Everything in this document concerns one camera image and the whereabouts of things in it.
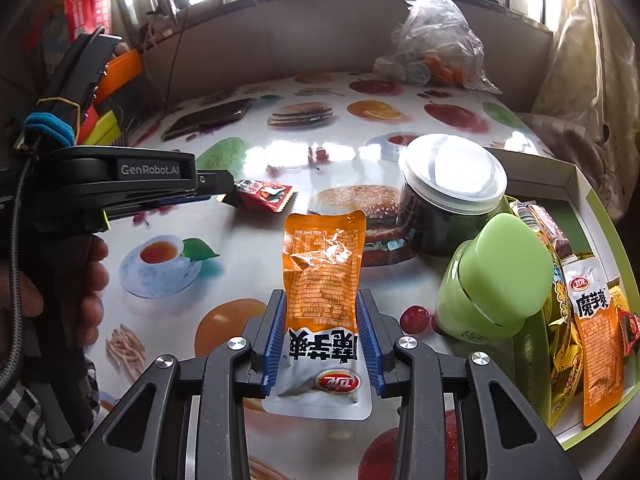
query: clear plastic lid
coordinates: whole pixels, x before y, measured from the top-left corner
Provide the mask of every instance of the clear plastic lid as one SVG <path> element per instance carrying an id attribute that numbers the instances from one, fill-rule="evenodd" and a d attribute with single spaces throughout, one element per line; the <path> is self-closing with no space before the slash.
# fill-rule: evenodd
<path id="1" fill-rule="evenodd" d="M 406 147 L 402 166 L 404 179 L 418 195 L 450 213 L 488 213 L 507 189 L 498 159 L 464 137 L 418 137 Z"/>

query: plaid shirt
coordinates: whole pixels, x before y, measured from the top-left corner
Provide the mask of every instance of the plaid shirt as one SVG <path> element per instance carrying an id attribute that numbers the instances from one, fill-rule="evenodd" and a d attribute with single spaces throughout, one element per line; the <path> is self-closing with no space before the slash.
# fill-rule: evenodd
<path id="1" fill-rule="evenodd" d="M 91 386 L 89 404 L 94 412 L 94 420 L 100 410 L 100 393 L 95 380 L 94 364 L 89 365 L 88 378 Z M 47 427 L 42 418 L 38 400 L 20 382 L 15 385 L 9 396 L 0 403 L 0 420 L 9 430 L 9 438 L 15 444 L 25 461 L 33 467 L 43 480 L 60 478 L 65 462 L 73 458 L 89 432 L 81 438 L 64 444 L 54 444 L 47 436 Z"/>

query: blue gripper pad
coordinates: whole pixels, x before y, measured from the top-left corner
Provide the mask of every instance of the blue gripper pad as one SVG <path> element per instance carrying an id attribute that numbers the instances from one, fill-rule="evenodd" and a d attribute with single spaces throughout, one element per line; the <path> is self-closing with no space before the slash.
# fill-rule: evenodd
<path id="1" fill-rule="evenodd" d="M 369 382 L 376 389 L 377 394 L 381 394 L 385 387 L 385 377 L 382 371 L 382 352 L 376 333 L 367 311 L 364 297 L 360 291 L 356 296 L 356 322 L 358 323 L 358 335 L 362 344 L 364 361 L 367 364 Z"/>
<path id="2" fill-rule="evenodd" d="M 282 344 L 284 342 L 284 322 L 287 315 L 287 296 L 282 293 L 278 301 L 276 315 L 271 325 L 266 350 L 264 352 L 264 374 L 262 376 L 262 391 L 267 397 L 276 383 Z"/>

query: printed hamburger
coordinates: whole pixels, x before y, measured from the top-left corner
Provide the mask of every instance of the printed hamburger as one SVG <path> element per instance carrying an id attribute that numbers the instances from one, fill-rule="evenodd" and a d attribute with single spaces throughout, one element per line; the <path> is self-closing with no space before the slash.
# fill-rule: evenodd
<path id="1" fill-rule="evenodd" d="M 397 226 L 400 190 L 360 185 L 325 189 L 309 201 L 309 215 L 344 215 L 360 209 L 367 217 L 363 267 L 404 262 L 415 256 Z"/>

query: red sign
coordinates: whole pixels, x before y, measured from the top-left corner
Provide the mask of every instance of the red sign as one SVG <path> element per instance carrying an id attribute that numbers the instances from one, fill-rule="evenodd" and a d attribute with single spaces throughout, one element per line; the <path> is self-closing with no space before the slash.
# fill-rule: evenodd
<path id="1" fill-rule="evenodd" d="M 316 377 L 316 386 L 334 394 L 348 394 L 360 386 L 360 378 L 348 370 L 329 370 Z"/>
<path id="2" fill-rule="evenodd" d="M 589 280 L 586 276 L 576 276 L 569 282 L 569 288 L 571 290 L 575 290 L 576 292 L 580 292 L 589 286 Z"/>
<path id="3" fill-rule="evenodd" d="M 71 41 L 81 32 L 91 34 L 99 25 L 111 34 L 111 0 L 64 0 L 64 4 Z"/>

